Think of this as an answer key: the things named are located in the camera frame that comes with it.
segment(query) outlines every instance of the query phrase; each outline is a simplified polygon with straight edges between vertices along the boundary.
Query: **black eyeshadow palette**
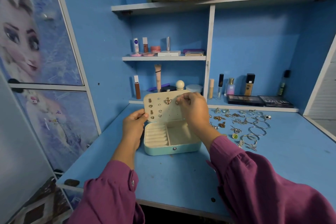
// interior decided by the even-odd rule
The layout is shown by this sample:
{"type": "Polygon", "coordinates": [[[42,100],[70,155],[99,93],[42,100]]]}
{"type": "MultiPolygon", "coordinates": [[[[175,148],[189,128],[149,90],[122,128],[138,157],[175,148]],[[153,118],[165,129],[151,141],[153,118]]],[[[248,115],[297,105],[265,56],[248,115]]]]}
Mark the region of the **black eyeshadow palette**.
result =
{"type": "Polygon", "coordinates": [[[291,102],[288,102],[286,99],[280,96],[259,96],[265,106],[270,107],[287,107],[287,108],[294,108],[294,105],[291,102]]]}
{"type": "Polygon", "coordinates": [[[227,102],[234,105],[264,106],[264,102],[258,96],[227,95],[227,102]]]}

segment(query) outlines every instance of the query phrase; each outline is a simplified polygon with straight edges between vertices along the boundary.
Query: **blue tabletop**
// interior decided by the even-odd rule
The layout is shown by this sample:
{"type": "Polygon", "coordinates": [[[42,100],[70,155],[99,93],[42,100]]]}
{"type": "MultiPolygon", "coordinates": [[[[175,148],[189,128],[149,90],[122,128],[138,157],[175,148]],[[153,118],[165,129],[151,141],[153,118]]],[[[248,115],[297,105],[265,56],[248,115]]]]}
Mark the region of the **blue tabletop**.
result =
{"type": "MultiPolygon", "coordinates": [[[[82,190],[87,179],[97,178],[120,142],[122,120],[139,108],[138,104],[129,104],[57,181],[57,185],[65,187],[63,183],[66,179],[75,179],[80,184],[74,189],[82,190]]],[[[213,109],[209,113],[212,117],[217,115],[213,109]]],[[[275,171],[284,178],[317,189],[336,209],[336,167],[332,164],[336,162],[335,142],[297,113],[264,114],[272,116],[268,121],[271,128],[266,129],[265,136],[260,136],[256,153],[265,156],[275,171]]],[[[226,118],[226,128],[219,129],[229,137],[232,135],[231,120],[232,118],[226,118]]],[[[213,124],[219,123],[213,118],[210,121],[213,124]]],[[[246,135],[252,125],[233,126],[242,129],[240,135],[246,135]]],[[[259,133],[259,130],[254,129],[256,128],[252,130],[254,133],[259,133]]],[[[217,194],[216,174],[205,162],[207,159],[209,154],[204,145],[198,152],[149,156],[142,144],[135,155],[135,170],[139,176],[137,199],[209,213],[209,216],[220,216],[222,219],[228,217],[217,194]]]]}

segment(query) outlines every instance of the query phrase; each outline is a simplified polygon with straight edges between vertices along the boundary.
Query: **sleeve cuff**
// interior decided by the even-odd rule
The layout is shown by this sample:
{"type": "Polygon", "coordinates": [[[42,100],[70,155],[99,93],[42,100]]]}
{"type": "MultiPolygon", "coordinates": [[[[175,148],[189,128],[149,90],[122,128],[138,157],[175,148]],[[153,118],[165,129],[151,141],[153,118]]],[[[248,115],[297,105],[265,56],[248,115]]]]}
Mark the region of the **sleeve cuff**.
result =
{"type": "Polygon", "coordinates": [[[213,140],[209,154],[211,163],[224,174],[233,158],[242,152],[245,151],[231,142],[226,136],[219,136],[213,140]]]}
{"type": "Polygon", "coordinates": [[[137,173],[124,162],[118,160],[109,161],[99,178],[118,183],[121,187],[127,187],[132,192],[135,192],[139,182],[137,173]]]}

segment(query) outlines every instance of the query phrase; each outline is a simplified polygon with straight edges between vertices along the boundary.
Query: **purple sleeve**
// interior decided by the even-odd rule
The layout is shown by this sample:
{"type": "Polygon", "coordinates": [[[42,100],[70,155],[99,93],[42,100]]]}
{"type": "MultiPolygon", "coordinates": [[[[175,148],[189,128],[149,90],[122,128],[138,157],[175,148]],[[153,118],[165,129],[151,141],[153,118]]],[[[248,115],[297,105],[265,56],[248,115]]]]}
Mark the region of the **purple sleeve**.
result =
{"type": "Polygon", "coordinates": [[[67,224],[144,224],[135,201],[138,176],[125,163],[112,160],[97,179],[84,184],[83,198],[67,224]]]}
{"type": "Polygon", "coordinates": [[[242,150],[227,137],[212,142],[210,159],[218,192],[235,223],[336,223],[321,193],[284,179],[265,157],[242,150]]]}

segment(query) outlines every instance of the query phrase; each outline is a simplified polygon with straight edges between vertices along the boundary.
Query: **jewelry box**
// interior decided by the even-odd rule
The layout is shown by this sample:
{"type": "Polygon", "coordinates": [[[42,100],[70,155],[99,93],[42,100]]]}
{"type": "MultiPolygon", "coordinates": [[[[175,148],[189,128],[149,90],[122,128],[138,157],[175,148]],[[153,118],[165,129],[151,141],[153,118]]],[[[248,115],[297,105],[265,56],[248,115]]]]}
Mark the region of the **jewelry box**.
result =
{"type": "Polygon", "coordinates": [[[188,90],[151,93],[143,98],[149,124],[145,127],[145,152],[165,155],[198,151],[202,142],[182,117],[177,97],[188,90]]]}

